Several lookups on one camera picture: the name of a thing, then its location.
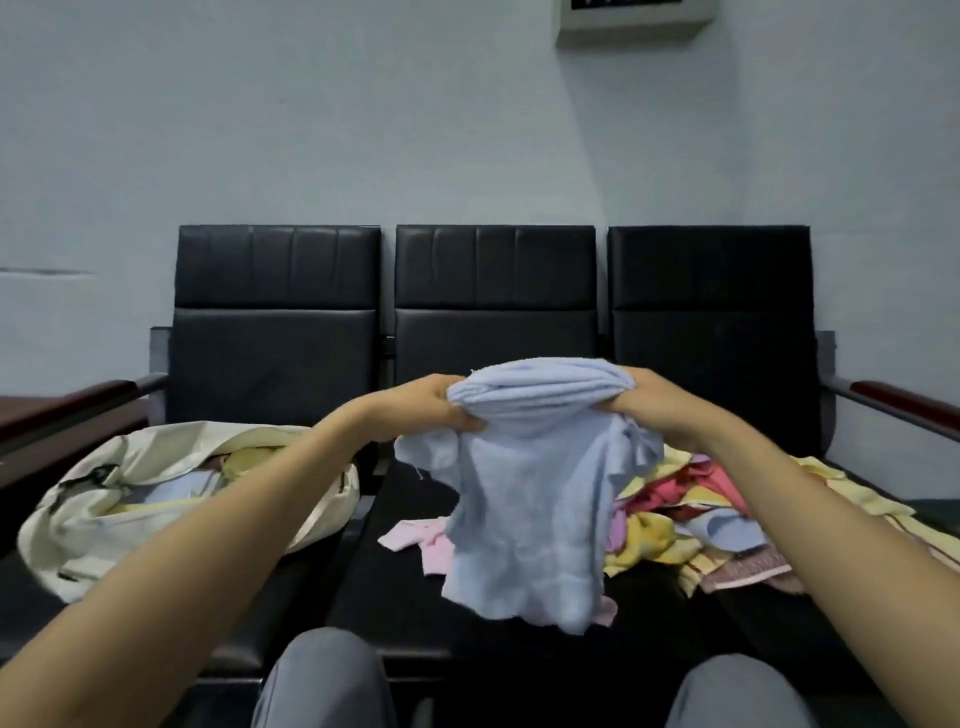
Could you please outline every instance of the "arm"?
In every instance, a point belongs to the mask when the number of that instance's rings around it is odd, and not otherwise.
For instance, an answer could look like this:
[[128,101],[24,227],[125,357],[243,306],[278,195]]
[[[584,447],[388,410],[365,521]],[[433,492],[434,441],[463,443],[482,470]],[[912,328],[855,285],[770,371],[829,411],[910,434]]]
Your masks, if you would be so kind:
[[348,402],[294,445],[157,533],[0,670],[0,725],[153,726],[370,440],[482,424],[433,375]]
[[719,462],[903,717],[960,725],[960,578],[806,473],[755,429],[653,372],[606,406]]

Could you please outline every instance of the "chair backrest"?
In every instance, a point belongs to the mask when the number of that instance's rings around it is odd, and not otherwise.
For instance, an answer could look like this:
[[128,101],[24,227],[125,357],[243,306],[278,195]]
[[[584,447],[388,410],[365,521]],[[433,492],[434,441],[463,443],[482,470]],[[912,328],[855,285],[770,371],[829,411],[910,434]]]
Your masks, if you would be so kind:
[[592,227],[396,228],[396,383],[597,354]]
[[614,361],[822,454],[808,228],[610,228]]
[[312,425],[376,388],[380,228],[180,228],[167,421]]

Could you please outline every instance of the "towel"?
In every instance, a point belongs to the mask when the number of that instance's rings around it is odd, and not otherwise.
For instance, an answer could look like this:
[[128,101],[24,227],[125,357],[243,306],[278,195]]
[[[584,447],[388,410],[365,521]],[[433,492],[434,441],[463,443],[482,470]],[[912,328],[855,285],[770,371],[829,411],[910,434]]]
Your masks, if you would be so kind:
[[397,439],[397,460],[460,494],[445,597],[486,619],[587,630],[601,608],[613,498],[663,458],[659,435],[593,409],[633,386],[601,359],[499,364],[446,393],[487,422],[483,432]]

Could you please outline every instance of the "hand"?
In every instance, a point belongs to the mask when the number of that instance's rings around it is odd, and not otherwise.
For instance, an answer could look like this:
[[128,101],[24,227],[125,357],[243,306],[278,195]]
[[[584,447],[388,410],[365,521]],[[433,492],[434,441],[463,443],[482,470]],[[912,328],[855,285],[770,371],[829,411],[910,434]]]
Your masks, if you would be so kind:
[[365,434],[382,443],[442,427],[479,432],[486,426],[483,420],[446,400],[446,390],[461,380],[462,376],[429,375],[361,397],[356,402],[365,409]]
[[708,440],[725,418],[733,415],[649,369],[622,368],[636,382],[600,409],[634,418],[640,425],[663,434],[666,441],[689,452],[708,450]]

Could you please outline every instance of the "wall-mounted box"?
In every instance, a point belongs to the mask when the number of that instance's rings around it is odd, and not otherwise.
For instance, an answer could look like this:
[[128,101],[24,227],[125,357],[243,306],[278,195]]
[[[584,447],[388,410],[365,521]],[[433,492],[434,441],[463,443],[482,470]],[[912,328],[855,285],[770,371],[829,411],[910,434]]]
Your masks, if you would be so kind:
[[716,16],[717,0],[553,0],[558,46],[689,40]]

